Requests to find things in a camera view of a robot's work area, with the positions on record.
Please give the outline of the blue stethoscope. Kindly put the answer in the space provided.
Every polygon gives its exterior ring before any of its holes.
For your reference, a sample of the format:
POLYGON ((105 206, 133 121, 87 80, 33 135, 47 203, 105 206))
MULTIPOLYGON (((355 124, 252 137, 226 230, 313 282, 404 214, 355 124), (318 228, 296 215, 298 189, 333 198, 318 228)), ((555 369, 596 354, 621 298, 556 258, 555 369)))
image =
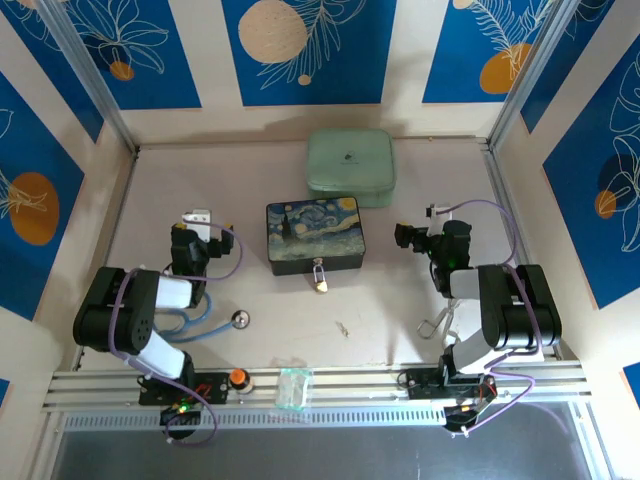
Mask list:
POLYGON ((204 293, 203 299, 205 302, 205 310, 198 317, 190 317, 185 310, 180 309, 171 309, 165 312, 165 315, 176 316, 181 320, 181 323, 174 328, 171 329, 158 329, 154 328, 154 331, 165 341, 172 344, 186 344, 197 341, 202 341, 205 339, 209 339, 211 337, 220 335, 230 329, 243 330, 246 329, 250 322, 251 318, 247 311, 245 310, 237 310, 231 315, 231 319, 223 325, 220 325, 213 330, 195 334, 188 335, 188 332, 203 324, 208 320, 209 316, 213 312, 213 300, 211 295, 207 292, 204 293))

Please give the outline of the mint green zipper case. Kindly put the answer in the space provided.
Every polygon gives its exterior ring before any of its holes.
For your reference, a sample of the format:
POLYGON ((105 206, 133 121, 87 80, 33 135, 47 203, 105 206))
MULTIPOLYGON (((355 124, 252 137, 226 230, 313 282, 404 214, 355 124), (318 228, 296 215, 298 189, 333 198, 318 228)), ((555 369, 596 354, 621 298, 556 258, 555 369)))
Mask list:
POLYGON ((326 128, 309 136, 306 180, 314 199, 353 197, 361 208, 385 208, 396 179, 393 138, 382 129, 326 128))

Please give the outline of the starry night painted box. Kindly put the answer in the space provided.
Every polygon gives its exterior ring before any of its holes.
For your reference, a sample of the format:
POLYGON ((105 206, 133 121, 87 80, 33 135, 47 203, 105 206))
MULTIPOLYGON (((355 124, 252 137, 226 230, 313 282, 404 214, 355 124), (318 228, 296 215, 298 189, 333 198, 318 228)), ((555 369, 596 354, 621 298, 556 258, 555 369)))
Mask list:
POLYGON ((366 243, 357 200, 336 197, 265 208, 267 258, 275 276, 362 267, 366 243))

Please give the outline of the black controller board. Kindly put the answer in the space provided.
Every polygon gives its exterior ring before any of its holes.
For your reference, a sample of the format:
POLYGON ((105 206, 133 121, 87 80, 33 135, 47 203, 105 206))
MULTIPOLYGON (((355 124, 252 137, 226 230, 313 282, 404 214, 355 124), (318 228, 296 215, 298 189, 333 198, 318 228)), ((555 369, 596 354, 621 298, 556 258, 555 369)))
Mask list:
POLYGON ((160 412, 162 427, 197 426, 200 424, 200 419, 201 412, 186 404, 169 406, 160 412))
POLYGON ((452 433, 461 432, 463 428, 470 429, 475 426, 481 410, 475 406, 462 405, 456 407, 445 407, 444 428, 452 433))

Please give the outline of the clear plastic bag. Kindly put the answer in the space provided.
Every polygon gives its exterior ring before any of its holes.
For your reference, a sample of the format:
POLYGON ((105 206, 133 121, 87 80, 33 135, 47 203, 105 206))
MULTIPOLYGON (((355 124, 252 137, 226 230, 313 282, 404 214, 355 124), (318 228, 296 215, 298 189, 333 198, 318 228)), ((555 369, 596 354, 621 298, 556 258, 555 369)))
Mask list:
POLYGON ((313 373, 309 369, 282 369, 277 380, 275 406, 282 410, 304 410, 312 383, 313 373))

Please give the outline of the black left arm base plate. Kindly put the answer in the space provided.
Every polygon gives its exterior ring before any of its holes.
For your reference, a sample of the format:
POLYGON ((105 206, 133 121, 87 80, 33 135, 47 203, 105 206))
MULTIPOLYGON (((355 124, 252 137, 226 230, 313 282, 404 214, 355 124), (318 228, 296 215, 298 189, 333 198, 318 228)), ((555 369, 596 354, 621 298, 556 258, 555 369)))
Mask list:
MULTIPOLYGON (((169 406, 180 401, 193 404, 195 400, 191 394, 157 380, 147 380, 143 376, 137 377, 140 387, 139 404, 142 406, 169 406)), ((190 379, 185 379, 185 385, 195 391, 204 400, 213 405, 226 403, 228 396, 227 373, 195 373, 190 379)))

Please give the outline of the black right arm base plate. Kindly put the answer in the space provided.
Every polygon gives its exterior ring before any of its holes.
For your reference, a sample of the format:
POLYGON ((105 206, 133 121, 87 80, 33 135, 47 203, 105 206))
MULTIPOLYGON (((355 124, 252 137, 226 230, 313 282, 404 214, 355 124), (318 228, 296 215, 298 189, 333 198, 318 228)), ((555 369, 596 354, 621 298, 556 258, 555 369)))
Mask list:
POLYGON ((410 368, 404 372, 411 400, 488 400, 497 397, 494 378, 484 374, 449 376, 436 368, 410 368))

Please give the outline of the aluminium table edge rail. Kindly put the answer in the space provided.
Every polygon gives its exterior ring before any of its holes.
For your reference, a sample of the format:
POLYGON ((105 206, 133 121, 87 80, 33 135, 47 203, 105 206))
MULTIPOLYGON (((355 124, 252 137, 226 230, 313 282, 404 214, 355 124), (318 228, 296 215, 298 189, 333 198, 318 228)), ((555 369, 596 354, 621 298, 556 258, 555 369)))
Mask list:
MULTIPOLYGON (((404 404, 409 394, 397 384, 399 367, 352 369, 317 368, 313 371, 311 407, 387 406, 404 404)), ((524 397, 530 402, 588 401, 592 397, 586 375, 577 361, 509 364, 502 374, 527 375, 536 381, 524 397)), ((231 393, 225 407, 268 408, 275 404, 280 371, 251 369, 253 390, 231 393)), ((139 385, 133 370, 56 372, 44 397, 46 412, 133 410, 139 406, 139 385)))

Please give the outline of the aluminium frame post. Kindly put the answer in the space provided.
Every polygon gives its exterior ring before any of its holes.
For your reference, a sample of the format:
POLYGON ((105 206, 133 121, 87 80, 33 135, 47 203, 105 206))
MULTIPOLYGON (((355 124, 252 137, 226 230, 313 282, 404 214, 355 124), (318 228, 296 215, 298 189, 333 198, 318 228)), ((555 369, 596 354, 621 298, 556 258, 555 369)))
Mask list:
POLYGON ((138 145, 126 126, 110 89, 65 9, 57 0, 34 0, 36 9, 76 77, 116 136, 136 153, 138 145))
POLYGON ((527 133, 534 131, 614 2, 549 0, 550 16, 488 136, 491 151, 504 142, 516 119, 527 133))

